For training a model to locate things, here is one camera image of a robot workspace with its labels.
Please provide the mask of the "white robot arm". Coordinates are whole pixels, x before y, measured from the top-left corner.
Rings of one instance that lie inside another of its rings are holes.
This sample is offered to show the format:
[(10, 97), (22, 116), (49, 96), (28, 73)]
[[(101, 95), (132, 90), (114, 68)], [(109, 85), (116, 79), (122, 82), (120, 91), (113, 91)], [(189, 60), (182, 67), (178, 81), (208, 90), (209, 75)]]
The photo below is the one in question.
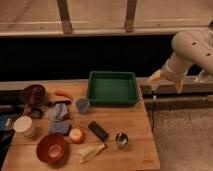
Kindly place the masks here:
[(173, 53), (161, 69), (155, 71), (148, 82), (168, 80), (174, 83), (178, 93), (183, 90), (183, 80), (192, 65), (198, 65), (201, 72), (196, 81), (213, 77), (213, 31), (180, 31), (171, 41)]

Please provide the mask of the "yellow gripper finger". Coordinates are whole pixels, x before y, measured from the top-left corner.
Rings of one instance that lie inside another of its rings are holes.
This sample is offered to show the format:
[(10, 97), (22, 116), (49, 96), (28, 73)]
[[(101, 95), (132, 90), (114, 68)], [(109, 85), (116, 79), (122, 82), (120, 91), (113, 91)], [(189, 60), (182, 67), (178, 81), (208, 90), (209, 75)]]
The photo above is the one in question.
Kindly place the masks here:
[(178, 94), (182, 93), (182, 91), (183, 91), (183, 81), (176, 81), (175, 82), (175, 88), (176, 88)]
[(161, 70), (157, 70), (148, 78), (148, 82), (152, 84), (153, 82), (159, 80), (160, 78), (161, 78)]

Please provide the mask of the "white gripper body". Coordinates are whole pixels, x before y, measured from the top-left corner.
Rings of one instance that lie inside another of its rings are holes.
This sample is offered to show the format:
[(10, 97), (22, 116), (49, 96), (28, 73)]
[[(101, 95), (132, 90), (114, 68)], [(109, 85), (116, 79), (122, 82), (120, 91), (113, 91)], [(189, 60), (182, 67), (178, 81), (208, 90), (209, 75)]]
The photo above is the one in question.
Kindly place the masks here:
[(170, 66), (169, 64), (164, 64), (161, 68), (161, 76), (169, 81), (182, 81), (185, 74), (186, 69), (183, 66)]

